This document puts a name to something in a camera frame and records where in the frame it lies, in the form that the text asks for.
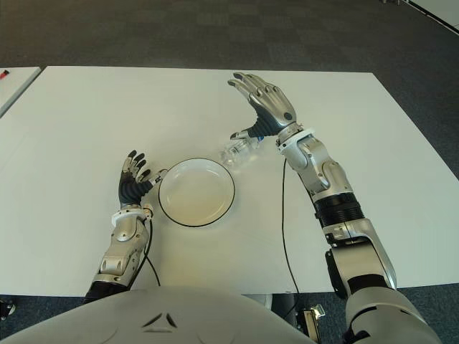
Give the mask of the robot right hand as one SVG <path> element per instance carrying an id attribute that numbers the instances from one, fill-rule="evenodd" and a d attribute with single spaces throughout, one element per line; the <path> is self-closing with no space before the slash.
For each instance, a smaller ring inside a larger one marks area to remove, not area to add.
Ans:
<path id="1" fill-rule="evenodd" d="M 261 77 L 234 72 L 227 84 L 235 88 L 256 112 L 255 123 L 231 134 L 231 140 L 284 135 L 287 138 L 303 131 L 297 123 L 295 109 L 284 92 Z"/>

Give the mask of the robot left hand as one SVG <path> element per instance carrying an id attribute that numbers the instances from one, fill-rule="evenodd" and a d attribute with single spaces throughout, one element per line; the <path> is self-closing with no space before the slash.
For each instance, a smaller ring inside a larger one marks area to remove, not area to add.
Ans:
<path id="1" fill-rule="evenodd" d="M 118 183 L 118 199 L 121 208 L 140 206 L 143 197 L 168 173 L 167 169 L 152 173 L 151 169 L 145 168 L 145 165 L 145 154 L 138 153 L 136 150 L 132 150 L 124 160 Z"/>

